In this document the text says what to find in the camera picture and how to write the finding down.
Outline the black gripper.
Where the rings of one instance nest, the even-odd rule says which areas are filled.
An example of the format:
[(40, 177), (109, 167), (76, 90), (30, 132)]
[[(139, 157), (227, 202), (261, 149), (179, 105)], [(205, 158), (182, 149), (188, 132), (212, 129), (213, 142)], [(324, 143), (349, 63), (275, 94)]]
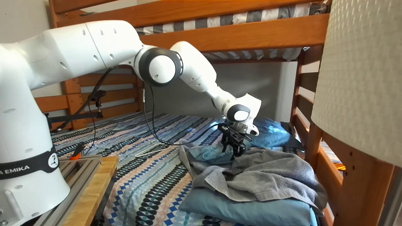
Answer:
[(232, 158), (242, 155), (250, 148), (250, 135), (237, 132), (228, 123), (220, 123), (217, 128), (222, 133), (222, 152), (226, 152), (227, 147), (231, 147)]

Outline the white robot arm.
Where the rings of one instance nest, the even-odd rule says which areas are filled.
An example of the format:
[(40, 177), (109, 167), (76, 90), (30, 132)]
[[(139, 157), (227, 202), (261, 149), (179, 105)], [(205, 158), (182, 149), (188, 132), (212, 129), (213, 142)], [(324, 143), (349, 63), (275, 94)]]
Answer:
[(225, 122), (223, 144), (240, 155), (244, 140), (259, 133), (254, 119), (261, 100), (221, 89), (216, 70), (187, 41), (168, 49), (147, 45), (124, 20), (100, 20), (45, 30), (0, 44), (0, 225), (22, 223), (60, 204), (70, 187), (59, 169), (50, 120), (34, 89), (128, 65), (141, 80), (162, 86), (176, 79), (210, 95)]

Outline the aluminium and wood robot base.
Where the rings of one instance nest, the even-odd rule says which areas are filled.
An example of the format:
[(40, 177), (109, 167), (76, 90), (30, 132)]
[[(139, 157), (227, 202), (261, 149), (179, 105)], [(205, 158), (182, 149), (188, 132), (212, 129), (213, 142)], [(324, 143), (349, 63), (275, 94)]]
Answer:
[(60, 204), (36, 217), (32, 226), (90, 226), (102, 215), (117, 164), (117, 157), (61, 159), (61, 173), (70, 193)]

